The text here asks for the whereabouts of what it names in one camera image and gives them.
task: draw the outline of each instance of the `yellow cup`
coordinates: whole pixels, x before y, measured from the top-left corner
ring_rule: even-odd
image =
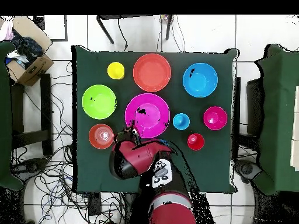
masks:
[[[107,69],[108,75],[115,80],[124,78],[124,66],[119,62],[112,62]]]

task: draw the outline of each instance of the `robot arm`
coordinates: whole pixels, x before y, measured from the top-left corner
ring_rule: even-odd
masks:
[[[172,149],[157,139],[140,143],[131,127],[114,141],[110,171],[118,179],[144,175],[140,187],[149,202],[148,223],[196,224],[183,176],[171,159]]]

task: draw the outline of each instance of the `small red cup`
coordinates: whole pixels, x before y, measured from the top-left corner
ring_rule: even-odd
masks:
[[[191,134],[187,140],[188,147],[194,151],[199,151],[204,146],[204,138],[198,133]]]
[[[96,124],[89,131],[91,145],[97,149],[106,149],[113,143],[113,131],[106,124]]]

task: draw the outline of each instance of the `magenta bowl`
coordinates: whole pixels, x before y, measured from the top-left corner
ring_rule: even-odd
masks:
[[[167,103],[156,94],[143,93],[134,97],[124,113],[127,126],[133,122],[142,138],[155,138],[167,128],[170,110]]]
[[[203,115],[203,121],[207,128],[217,131],[227,123],[227,113],[221,107],[210,107]]]

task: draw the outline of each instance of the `dark green tablecloth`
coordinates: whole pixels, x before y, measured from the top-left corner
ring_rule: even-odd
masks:
[[[146,93],[133,79],[133,66],[136,60],[146,52],[90,52],[76,46],[77,56],[77,90],[78,90],[78,191],[127,191],[136,192],[140,178],[117,180],[109,172],[108,160],[111,148],[95,149],[88,141],[88,132],[98,123],[109,125],[114,133],[126,126],[124,111],[129,101],[136,95]],[[237,56],[236,50],[226,54],[206,53],[161,53],[171,66],[171,79],[168,85],[156,92],[171,110],[171,122],[160,136],[173,141],[183,151],[201,191],[231,192],[230,157],[231,157],[231,102],[232,102],[232,60]],[[122,80],[113,80],[107,74],[111,62],[121,62],[125,67]],[[185,70],[196,62],[210,64],[218,74],[218,86],[213,94],[205,98],[191,97],[183,88],[182,78]],[[81,99],[84,91],[95,84],[110,87],[117,98],[115,112],[105,120],[94,120],[84,112]],[[220,106],[228,114],[227,125],[219,130],[209,130],[203,123],[203,113],[211,106]],[[172,125],[177,113],[186,113],[190,117],[190,126],[178,131]],[[205,146],[200,151],[192,151],[187,146],[187,136],[197,132],[205,138]],[[173,156],[175,165],[182,170],[183,159]]]
[[[299,171],[291,167],[296,86],[299,85],[299,52],[284,51],[272,44],[260,65],[265,118],[260,135],[260,165],[263,172],[254,182],[266,195],[299,191]]]

